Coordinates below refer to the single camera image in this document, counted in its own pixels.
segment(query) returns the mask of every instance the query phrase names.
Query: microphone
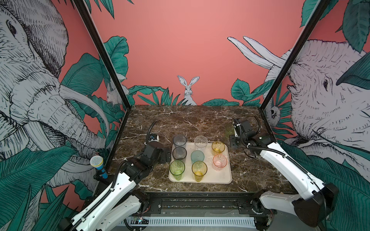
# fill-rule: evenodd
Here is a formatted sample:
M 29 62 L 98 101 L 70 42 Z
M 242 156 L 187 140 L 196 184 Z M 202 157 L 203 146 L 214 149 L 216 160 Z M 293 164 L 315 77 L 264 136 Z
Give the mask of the microphone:
M 100 170 L 102 172 L 102 175 L 101 176 L 104 179 L 107 179 L 108 178 L 108 174 L 107 174 L 107 172 L 104 169 L 103 157 L 101 157 L 101 156 L 93 156 L 90 159 L 90 164 L 91 164 L 91 166 L 93 166 L 94 168 L 96 168 L 97 170 Z

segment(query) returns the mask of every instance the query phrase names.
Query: vent grille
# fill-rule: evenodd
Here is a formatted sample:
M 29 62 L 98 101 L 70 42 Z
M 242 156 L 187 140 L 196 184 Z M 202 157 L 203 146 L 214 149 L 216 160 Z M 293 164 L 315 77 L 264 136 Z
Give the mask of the vent grille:
M 149 220 L 148 226 L 223 226 L 255 228 L 253 217 L 143 217 Z M 137 217 L 128 217 L 131 226 L 146 226 Z

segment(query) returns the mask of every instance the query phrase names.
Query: marble countertop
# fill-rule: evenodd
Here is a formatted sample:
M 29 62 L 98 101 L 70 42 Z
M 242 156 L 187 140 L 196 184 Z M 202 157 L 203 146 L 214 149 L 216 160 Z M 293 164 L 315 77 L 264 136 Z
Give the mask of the marble countertop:
M 232 118 L 245 118 L 256 115 L 266 131 L 257 107 L 242 106 L 156 106 L 135 105 L 127 119 L 125 129 L 114 154 L 108 173 L 114 174 L 125 157 L 130 157 L 143 148 L 146 132 L 154 120 L 159 120 L 152 133 L 160 136 L 165 147 L 172 147 L 172 139 L 184 134 L 189 142 L 203 135 L 209 141 L 221 140 L 229 148 L 232 182 L 230 184 L 179 183 L 168 179 L 169 164 L 158 164 L 148 177 L 139 183 L 145 191 L 202 191 L 202 192 L 256 192 L 268 189 L 272 192 L 293 192 L 289 182 L 267 160 L 248 157 L 243 149 L 230 149 L 225 137 L 225 125 Z M 251 125 L 257 130 L 253 117 Z

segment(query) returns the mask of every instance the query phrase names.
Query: white tray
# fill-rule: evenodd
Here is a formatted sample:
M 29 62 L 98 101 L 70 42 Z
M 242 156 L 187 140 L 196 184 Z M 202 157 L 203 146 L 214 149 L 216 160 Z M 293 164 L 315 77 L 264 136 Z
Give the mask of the white tray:
M 213 183 L 213 184 L 229 184 L 231 183 L 231 169 L 230 169 L 230 161 L 229 161 L 229 151 L 228 147 L 225 145 L 225 150 L 222 152 L 222 155 L 226 157 L 228 160 L 227 165 L 221 170 L 216 171 L 213 169 L 213 157 L 212 154 L 212 143 L 208 143 L 204 153 L 204 163 L 207 165 L 207 173 L 203 177 L 200 182 L 195 181 L 194 174 L 191 170 L 191 153 L 195 151 L 195 144 L 191 142 L 187 142 L 184 146 L 186 149 L 186 158 L 185 158 L 185 171 L 182 175 L 181 180 L 176 180 L 171 172 L 168 171 L 168 178 L 170 181 L 173 182 L 189 182 L 189 183 Z M 171 153 L 171 163 L 174 161 L 174 157 Z

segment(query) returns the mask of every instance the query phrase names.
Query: plastic cup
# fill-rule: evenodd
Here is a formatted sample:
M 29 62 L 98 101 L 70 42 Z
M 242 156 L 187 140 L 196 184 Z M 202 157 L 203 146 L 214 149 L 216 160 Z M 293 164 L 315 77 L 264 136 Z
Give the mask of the plastic cup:
M 219 154 L 219 155 L 215 155 L 213 157 L 213 168 L 216 170 L 216 171 L 221 171 L 228 163 L 228 160 L 226 159 L 226 157 L 222 154 Z
M 195 150 L 204 151 L 208 144 L 208 139 L 205 136 L 197 136 L 194 139 Z
M 172 151 L 172 156 L 175 160 L 183 160 L 186 157 L 186 149 L 183 147 L 175 147 Z
M 187 140 L 186 136 L 184 136 L 184 135 L 176 135 L 174 137 L 174 140 L 173 140 L 175 147 L 184 146 L 187 141 L 188 140 Z
M 212 154 L 214 156 L 221 154 L 224 150 L 225 150 L 225 145 L 221 141 L 218 140 L 212 143 L 212 151 L 213 151 Z
M 176 180 L 181 180 L 185 171 L 185 164 L 181 160 L 175 160 L 169 165 L 169 171 Z
M 204 153 L 200 150 L 195 150 L 191 153 L 191 163 L 204 160 Z
M 207 165 L 203 161 L 196 161 L 191 166 L 191 170 L 194 173 L 194 178 L 197 182 L 201 181 L 204 175 L 207 173 Z

